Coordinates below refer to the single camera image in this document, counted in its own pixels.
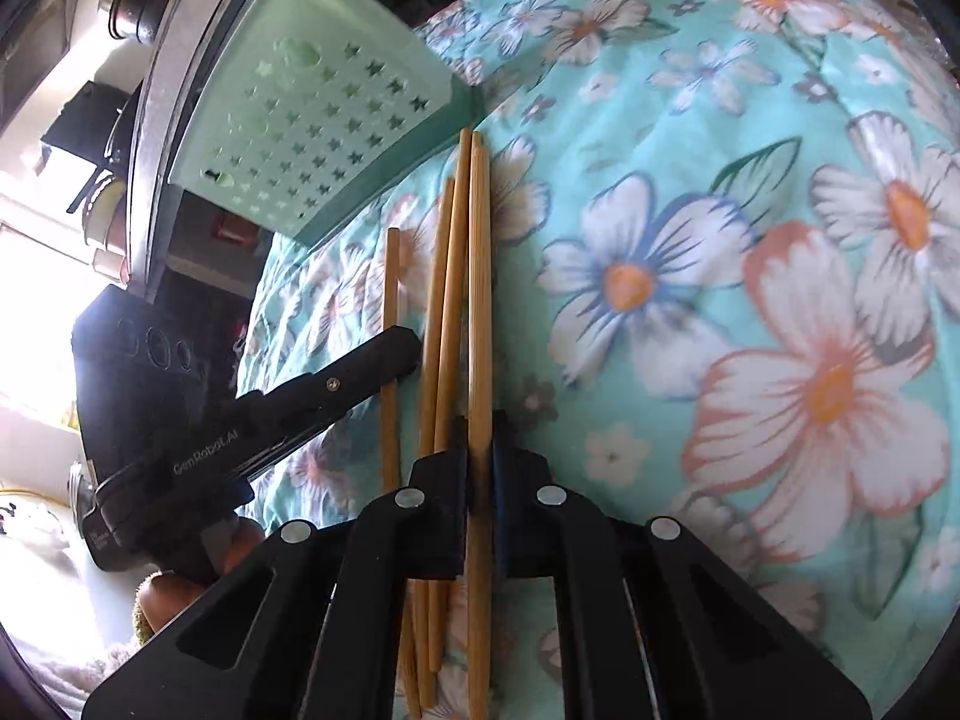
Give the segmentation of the mint green utensil holder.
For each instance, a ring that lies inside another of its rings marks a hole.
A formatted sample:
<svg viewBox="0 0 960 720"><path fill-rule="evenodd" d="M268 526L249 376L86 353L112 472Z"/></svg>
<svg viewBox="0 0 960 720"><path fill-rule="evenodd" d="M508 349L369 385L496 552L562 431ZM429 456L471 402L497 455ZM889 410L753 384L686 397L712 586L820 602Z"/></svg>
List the mint green utensil holder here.
<svg viewBox="0 0 960 720"><path fill-rule="evenodd" d="M377 0L252 0L169 179L317 244L480 117L477 88Z"/></svg>

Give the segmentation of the floral quilted cloth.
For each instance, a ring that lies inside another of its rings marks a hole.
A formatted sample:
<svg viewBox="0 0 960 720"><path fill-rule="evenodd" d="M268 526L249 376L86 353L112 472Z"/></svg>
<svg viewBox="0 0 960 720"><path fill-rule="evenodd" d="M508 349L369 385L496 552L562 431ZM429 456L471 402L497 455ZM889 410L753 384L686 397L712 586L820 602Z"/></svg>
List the floral quilted cloth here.
<svg viewBox="0 0 960 720"><path fill-rule="evenodd" d="M958 89L875 0L459 0L493 382L887 713L958 606Z"/></svg>

